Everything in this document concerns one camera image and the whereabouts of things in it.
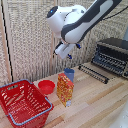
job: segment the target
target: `red bowl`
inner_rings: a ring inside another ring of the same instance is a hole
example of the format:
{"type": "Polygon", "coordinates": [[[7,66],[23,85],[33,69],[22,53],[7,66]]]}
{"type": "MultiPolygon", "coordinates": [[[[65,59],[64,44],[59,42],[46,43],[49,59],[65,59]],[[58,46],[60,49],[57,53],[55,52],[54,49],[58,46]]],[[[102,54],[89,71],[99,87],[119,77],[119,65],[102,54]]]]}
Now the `red bowl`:
{"type": "Polygon", "coordinates": [[[38,87],[43,94],[51,94],[55,88],[54,82],[50,80],[43,80],[38,83],[38,87]]]}

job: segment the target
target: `cable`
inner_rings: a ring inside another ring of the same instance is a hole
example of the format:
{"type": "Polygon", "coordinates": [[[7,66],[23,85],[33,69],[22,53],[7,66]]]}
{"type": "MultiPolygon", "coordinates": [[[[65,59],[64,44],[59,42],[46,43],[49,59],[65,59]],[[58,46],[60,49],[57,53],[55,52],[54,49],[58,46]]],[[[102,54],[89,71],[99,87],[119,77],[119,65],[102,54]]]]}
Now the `cable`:
{"type": "Polygon", "coordinates": [[[106,20],[106,19],[109,19],[109,18],[111,18],[111,17],[114,17],[114,16],[118,15],[119,13],[123,12],[124,10],[126,10],[127,8],[128,8],[128,6],[127,6],[126,8],[124,8],[123,10],[121,10],[120,12],[118,12],[118,13],[116,13],[116,14],[110,16],[110,17],[104,18],[103,20],[106,20]]]}

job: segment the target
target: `basket handle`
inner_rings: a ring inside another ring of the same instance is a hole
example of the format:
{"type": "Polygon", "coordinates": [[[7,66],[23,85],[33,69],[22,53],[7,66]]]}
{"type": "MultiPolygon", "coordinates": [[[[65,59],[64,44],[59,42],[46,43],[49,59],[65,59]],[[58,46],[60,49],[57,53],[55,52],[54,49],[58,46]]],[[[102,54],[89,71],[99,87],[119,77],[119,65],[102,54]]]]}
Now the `basket handle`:
{"type": "Polygon", "coordinates": [[[47,97],[45,97],[45,100],[47,100],[47,102],[51,105],[50,108],[48,108],[47,110],[45,110],[45,111],[43,111],[43,112],[41,112],[41,113],[39,113],[39,114],[37,114],[37,115],[31,117],[30,119],[28,119],[28,120],[26,120],[26,121],[24,121],[24,122],[22,122],[22,123],[16,123],[15,120],[14,120],[14,118],[12,117],[12,115],[9,113],[9,116],[11,117],[12,122],[13,122],[15,125],[17,125],[17,126],[21,126],[21,125],[23,125],[23,124],[25,124],[25,123],[27,123],[27,122],[29,122],[29,121],[31,121],[31,120],[37,118],[38,116],[40,116],[40,115],[42,115],[42,114],[44,114],[44,113],[50,111],[50,110],[52,109],[53,105],[50,103],[50,101],[47,99],[47,97]]]}
{"type": "Polygon", "coordinates": [[[18,80],[18,81],[9,83],[9,84],[7,84],[7,85],[0,86],[0,88],[6,87],[6,86],[9,86],[9,85],[12,85],[12,84],[17,84],[18,82],[21,82],[21,81],[27,81],[27,82],[29,82],[29,84],[33,84],[32,82],[30,82],[30,81],[27,80],[27,79],[22,79],[22,80],[18,80]]]}

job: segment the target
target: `small orange object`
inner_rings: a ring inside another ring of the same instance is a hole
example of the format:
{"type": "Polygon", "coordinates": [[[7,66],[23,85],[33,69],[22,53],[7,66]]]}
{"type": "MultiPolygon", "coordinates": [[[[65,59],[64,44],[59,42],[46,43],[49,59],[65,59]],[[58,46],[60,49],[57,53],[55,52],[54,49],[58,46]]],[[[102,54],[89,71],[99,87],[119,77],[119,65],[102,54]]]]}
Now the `small orange object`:
{"type": "Polygon", "coordinates": [[[58,74],[57,96],[65,107],[71,105],[73,87],[74,84],[64,73],[58,74]]]}
{"type": "Polygon", "coordinates": [[[38,83],[38,87],[43,94],[51,94],[55,88],[55,84],[50,80],[43,80],[38,83]]]}

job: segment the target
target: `black object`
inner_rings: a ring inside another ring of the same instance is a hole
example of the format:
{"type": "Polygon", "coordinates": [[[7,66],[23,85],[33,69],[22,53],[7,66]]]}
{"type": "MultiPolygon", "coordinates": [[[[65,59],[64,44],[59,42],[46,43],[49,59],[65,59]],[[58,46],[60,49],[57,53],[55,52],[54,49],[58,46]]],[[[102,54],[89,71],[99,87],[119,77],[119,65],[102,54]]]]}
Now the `black object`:
{"type": "Polygon", "coordinates": [[[76,44],[76,47],[79,48],[79,49],[81,48],[80,44],[76,44]]]}
{"type": "Polygon", "coordinates": [[[47,14],[47,18],[50,18],[58,9],[58,6],[53,7],[47,14]]]}
{"type": "Polygon", "coordinates": [[[91,62],[128,78],[128,41],[111,37],[97,42],[91,62]]]}
{"type": "Polygon", "coordinates": [[[72,59],[72,56],[68,54],[69,59],[72,59]]]}
{"type": "Polygon", "coordinates": [[[55,49],[57,49],[61,44],[63,44],[62,42],[59,42],[59,44],[55,47],[55,49]]]}
{"type": "Polygon", "coordinates": [[[92,70],[92,69],[90,69],[90,68],[88,68],[82,64],[79,65],[78,69],[89,74],[90,76],[100,80],[101,82],[103,82],[105,84],[108,83],[109,78],[97,73],[96,71],[94,71],[94,70],[92,70]]]}
{"type": "Polygon", "coordinates": [[[126,6],[124,9],[122,9],[121,11],[119,11],[118,13],[116,13],[116,14],[114,14],[114,15],[112,15],[112,16],[109,16],[109,17],[104,18],[103,20],[107,20],[107,19],[109,19],[109,18],[112,18],[112,17],[114,17],[114,16],[120,14],[121,12],[125,11],[126,9],[128,9],[128,6],[126,6]]]}

